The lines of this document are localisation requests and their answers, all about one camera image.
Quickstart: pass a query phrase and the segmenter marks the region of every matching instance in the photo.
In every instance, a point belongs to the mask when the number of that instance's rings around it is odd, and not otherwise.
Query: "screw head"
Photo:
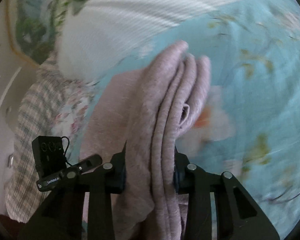
[[[103,164],[103,168],[104,168],[105,170],[112,169],[112,164],[111,164],[111,163],[105,163],[105,164]]]
[[[229,171],[226,171],[223,173],[223,176],[226,178],[226,179],[231,179],[232,178],[232,173],[229,172]]]
[[[188,170],[194,171],[197,168],[197,165],[190,163],[187,165]]]
[[[77,174],[74,171],[70,171],[67,174],[68,179],[73,179]]]

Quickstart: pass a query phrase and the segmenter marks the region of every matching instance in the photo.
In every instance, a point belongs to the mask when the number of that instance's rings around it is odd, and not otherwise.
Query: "folded towel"
[[[187,48],[179,41],[147,68],[114,77],[92,114],[81,157],[99,153],[108,161],[127,141],[126,189],[113,207],[116,239],[181,238],[187,208],[173,187],[175,141],[194,125],[210,87],[209,59],[184,58]]]

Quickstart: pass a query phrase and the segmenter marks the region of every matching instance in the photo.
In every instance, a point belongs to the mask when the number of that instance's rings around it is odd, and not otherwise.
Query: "white cloth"
[[[152,36],[238,0],[89,0],[63,30],[59,67],[71,79],[103,75]]]

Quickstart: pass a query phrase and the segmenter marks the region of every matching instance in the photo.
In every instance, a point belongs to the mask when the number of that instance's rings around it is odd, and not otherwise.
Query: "cable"
[[[62,136],[62,137],[61,137],[61,140],[62,140],[63,138],[66,138],[66,139],[68,140],[68,145],[67,145],[66,150],[65,150],[65,153],[64,153],[64,157],[66,157],[66,153],[67,153],[67,150],[68,150],[69,145],[70,145],[70,140],[69,140],[69,138],[68,138],[67,136]],[[70,163],[68,162],[67,158],[66,158],[66,163],[68,163],[70,166],[73,166],[72,164],[70,164]]]

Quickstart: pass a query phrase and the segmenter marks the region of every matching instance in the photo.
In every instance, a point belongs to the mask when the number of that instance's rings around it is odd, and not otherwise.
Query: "black camera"
[[[99,155],[93,155],[67,168],[61,137],[38,136],[32,142],[32,151],[35,169],[39,175],[37,188],[41,192],[52,190],[67,174],[69,168],[75,168],[78,174],[82,174],[102,163]]]

